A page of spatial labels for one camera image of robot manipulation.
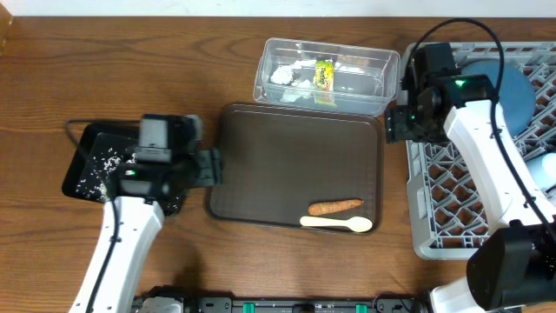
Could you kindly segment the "dark blue plate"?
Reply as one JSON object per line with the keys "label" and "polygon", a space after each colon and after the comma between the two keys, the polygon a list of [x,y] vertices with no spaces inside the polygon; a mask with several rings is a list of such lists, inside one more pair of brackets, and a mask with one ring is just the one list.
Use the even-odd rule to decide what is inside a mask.
{"label": "dark blue plate", "polygon": [[[463,75],[486,75],[495,85],[500,69],[496,60],[476,61],[462,69]],[[535,111],[535,92],[523,73],[506,64],[500,87],[500,102],[506,126],[512,137],[526,130]]]}

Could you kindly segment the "yellow snack wrapper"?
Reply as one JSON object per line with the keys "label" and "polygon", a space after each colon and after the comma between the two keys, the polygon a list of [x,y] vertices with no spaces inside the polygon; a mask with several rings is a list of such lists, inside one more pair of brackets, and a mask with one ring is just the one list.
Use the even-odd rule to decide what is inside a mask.
{"label": "yellow snack wrapper", "polygon": [[334,63],[331,60],[320,60],[315,64],[313,85],[317,92],[314,100],[317,104],[335,107],[334,103]]}

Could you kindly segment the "white tissue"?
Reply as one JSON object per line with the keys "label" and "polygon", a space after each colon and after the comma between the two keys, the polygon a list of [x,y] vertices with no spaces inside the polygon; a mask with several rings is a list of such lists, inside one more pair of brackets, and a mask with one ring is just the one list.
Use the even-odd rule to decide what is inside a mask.
{"label": "white tissue", "polygon": [[295,80],[295,69],[290,65],[279,66],[271,75],[270,82],[279,85],[289,85]]}
{"label": "white tissue", "polygon": [[316,65],[315,60],[295,61],[286,68],[292,71],[293,80],[290,82],[289,89],[284,90],[281,96],[283,103],[293,103],[299,98],[309,99],[313,96],[313,79],[301,79],[301,71],[311,70]]}

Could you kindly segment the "light blue cup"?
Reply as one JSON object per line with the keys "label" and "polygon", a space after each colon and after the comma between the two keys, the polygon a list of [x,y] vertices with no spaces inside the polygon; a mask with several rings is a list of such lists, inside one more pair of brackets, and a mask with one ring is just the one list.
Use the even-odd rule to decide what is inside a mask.
{"label": "light blue cup", "polygon": [[526,167],[542,191],[547,192],[555,186],[556,155],[554,152],[528,160]]}

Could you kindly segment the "cream plastic spoon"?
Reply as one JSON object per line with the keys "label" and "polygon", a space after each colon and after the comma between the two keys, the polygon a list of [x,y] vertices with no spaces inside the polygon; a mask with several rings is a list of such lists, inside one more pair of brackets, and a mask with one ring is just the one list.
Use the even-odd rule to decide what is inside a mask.
{"label": "cream plastic spoon", "polygon": [[357,233],[366,232],[373,227],[373,222],[362,216],[353,216],[347,220],[318,216],[302,216],[300,218],[300,224],[306,227],[346,227]]}

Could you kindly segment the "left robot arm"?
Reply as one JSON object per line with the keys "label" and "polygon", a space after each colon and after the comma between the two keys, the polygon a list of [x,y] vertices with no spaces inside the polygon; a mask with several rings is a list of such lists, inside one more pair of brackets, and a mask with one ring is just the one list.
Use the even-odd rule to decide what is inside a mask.
{"label": "left robot arm", "polygon": [[103,205],[103,223],[95,250],[71,312],[128,312],[143,265],[165,221],[174,215],[186,194],[169,205],[148,203],[143,196],[117,196]]}

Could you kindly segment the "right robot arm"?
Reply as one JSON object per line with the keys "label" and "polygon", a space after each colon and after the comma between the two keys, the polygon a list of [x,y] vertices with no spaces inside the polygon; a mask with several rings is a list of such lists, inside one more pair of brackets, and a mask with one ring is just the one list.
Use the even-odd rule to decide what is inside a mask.
{"label": "right robot arm", "polygon": [[494,312],[555,299],[555,207],[517,151],[488,77],[430,77],[387,111],[387,141],[449,141],[486,212],[489,238],[461,279],[430,291],[431,312]]}

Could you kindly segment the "clear plastic bin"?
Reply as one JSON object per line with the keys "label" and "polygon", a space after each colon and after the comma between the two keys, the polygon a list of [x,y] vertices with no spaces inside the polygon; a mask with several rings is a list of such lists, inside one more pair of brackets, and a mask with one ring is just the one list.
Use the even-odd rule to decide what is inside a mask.
{"label": "clear plastic bin", "polygon": [[[331,60],[334,63],[335,107],[317,104],[314,94],[283,103],[281,96],[288,85],[270,82],[273,72],[295,61]],[[270,38],[265,43],[255,75],[253,98],[258,103],[379,116],[397,97],[400,55],[393,50],[373,49],[335,43]],[[303,69],[301,79],[314,79],[315,66]]]}

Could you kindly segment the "orange carrot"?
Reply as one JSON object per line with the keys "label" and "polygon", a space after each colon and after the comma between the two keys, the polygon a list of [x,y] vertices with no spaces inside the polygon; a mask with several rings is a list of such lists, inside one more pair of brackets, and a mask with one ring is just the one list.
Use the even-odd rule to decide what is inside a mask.
{"label": "orange carrot", "polygon": [[323,216],[334,214],[345,210],[351,210],[361,206],[363,201],[360,199],[348,199],[331,202],[312,203],[308,207],[308,214],[310,216]]}

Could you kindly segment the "grey dishwasher rack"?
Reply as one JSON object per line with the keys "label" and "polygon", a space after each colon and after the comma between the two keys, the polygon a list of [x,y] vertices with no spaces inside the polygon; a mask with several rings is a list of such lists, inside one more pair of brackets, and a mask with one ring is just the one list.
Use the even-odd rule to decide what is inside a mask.
{"label": "grey dishwasher rack", "polygon": [[[506,42],[505,61],[533,86],[534,113],[514,138],[529,161],[555,150],[555,44]],[[459,151],[408,141],[407,199],[414,251],[423,259],[466,260],[488,238],[486,213]]]}

